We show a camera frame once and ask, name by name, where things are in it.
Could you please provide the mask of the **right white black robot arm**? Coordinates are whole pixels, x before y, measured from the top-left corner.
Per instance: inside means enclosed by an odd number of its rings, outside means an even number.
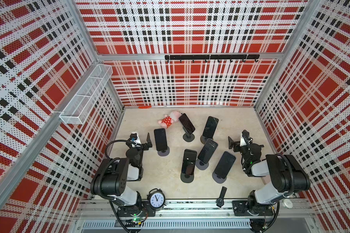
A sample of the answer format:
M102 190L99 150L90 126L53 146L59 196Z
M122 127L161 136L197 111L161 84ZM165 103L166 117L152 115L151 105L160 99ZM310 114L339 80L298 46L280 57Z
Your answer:
M242 156L243 172L249 177L270 177L264 187L250 192L244 211L257 216L295 192L310 188L310 179L292 155L267 154L261 159L264 145L253 143L249 136L239 141L228 137L228 148Z

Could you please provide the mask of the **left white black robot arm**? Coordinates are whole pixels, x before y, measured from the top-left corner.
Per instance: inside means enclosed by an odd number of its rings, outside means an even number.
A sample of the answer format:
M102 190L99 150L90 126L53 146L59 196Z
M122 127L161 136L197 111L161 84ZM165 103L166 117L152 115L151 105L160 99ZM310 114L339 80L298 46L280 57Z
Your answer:
M115 143L125 143L128 150L123 158L110 158L108 148ZM114 140L107 144L106 158L103 159L92 182L92 195L111 201L113 204L125 208L132 215L138 215L142 209L142 197L139 192L127 186L128 182L140 181L143 178L143 153L153 146L150 134L146 143L141 143L137 133L131 133L128 140Z

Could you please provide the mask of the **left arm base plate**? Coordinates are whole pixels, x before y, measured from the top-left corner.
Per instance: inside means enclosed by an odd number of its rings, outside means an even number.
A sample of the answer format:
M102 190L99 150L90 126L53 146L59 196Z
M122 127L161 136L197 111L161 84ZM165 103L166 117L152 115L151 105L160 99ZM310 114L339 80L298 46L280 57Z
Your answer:
M149 204L149 201L143 201L142 206L122 206L117 210L119 217L154 217L156 212Z

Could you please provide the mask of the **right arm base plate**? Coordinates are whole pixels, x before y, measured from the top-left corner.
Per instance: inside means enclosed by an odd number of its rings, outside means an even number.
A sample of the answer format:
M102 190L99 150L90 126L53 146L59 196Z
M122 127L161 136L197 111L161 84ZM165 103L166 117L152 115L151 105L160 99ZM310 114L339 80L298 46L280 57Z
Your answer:
M249 204L247 200L232 201L235 216L274 216L271 205Z

